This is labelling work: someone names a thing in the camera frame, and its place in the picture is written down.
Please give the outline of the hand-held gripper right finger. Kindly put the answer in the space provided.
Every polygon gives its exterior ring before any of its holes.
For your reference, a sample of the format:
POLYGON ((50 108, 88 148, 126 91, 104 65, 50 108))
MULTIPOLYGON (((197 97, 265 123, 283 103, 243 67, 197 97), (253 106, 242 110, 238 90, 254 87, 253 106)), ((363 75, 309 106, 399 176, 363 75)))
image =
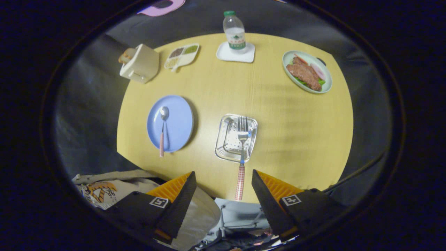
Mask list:
POLYGON ((252 187, 269 226, 281 241, 310 235, 345 210, 318 189, 303 190, 259 170, 252 171, 252 187))

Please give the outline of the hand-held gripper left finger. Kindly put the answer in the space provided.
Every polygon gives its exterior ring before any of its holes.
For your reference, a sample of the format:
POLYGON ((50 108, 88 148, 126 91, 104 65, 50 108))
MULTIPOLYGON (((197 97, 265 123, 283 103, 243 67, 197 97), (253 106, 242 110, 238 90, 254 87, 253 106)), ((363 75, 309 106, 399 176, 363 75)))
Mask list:
POLYGON ((105 210, 105 217, 144 242, 171 244, 177 238, 197 187, 195 172, 147 192, 131 192, 105 210))

